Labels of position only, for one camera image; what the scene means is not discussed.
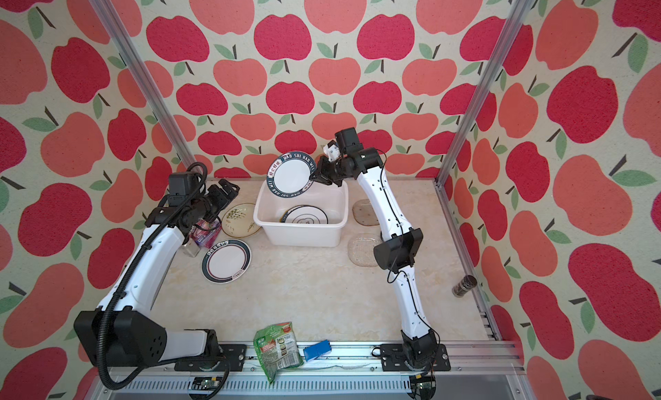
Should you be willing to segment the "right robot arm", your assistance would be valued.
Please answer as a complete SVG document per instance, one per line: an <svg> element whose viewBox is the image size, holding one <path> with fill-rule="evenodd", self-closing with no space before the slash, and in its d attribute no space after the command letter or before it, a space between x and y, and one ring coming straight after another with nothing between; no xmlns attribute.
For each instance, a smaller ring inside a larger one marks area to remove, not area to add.
<svg viewBox="0 0 661 400"><path fill-rule="evenodd" d="M427 321L415 278L415 257L423 241L423 231L413 227L401 210L378 150L361 147L347 150L330 143L324 148L311 180L341 186L349 178L357 180L366 193L379 222L382 243L374 247L374 256L394 285L407 366L413 371L430 372L440 338Z"/></svg>

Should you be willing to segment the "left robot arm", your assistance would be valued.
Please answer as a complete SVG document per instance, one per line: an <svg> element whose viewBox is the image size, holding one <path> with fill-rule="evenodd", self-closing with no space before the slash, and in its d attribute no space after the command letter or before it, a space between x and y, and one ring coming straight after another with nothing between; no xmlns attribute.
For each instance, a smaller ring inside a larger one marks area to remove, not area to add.
<svg viewBox="0 0 661 400"><path fill-rule="evenodd" d="M80 312L74 330L103 385L128 386L142 371L172 363L213 369L222 360L212 329L170 331L151 310L177 250L200 220L212 223L239 195L239 186L186 171L170 175L170 192L145 222L135 253L95 310Z"/></svg>

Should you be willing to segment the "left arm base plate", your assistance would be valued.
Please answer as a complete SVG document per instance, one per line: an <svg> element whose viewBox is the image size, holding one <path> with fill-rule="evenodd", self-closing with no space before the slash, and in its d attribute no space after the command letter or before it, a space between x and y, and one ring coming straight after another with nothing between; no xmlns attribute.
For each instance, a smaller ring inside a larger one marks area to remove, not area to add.
<svg viewBox="0 0 661 400"><path fill-rule="evenodd" d="M246 344L220 344L217 353L208 358L179 360L174 369L177 372L242 372L246 355Z"/></svg>

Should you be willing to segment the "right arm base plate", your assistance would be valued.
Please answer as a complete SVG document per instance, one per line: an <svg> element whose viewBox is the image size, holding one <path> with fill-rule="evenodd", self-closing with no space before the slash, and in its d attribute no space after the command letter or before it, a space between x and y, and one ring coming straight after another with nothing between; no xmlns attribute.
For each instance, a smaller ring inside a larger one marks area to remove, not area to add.
<svg viewBox="0 0 661 400"><path fill-rule="evenodd" d="M405 348L402 344L382 344L373 349L372 355L380 359L384 372L449 372L452 369L443 344L422 351Z"/></svg>

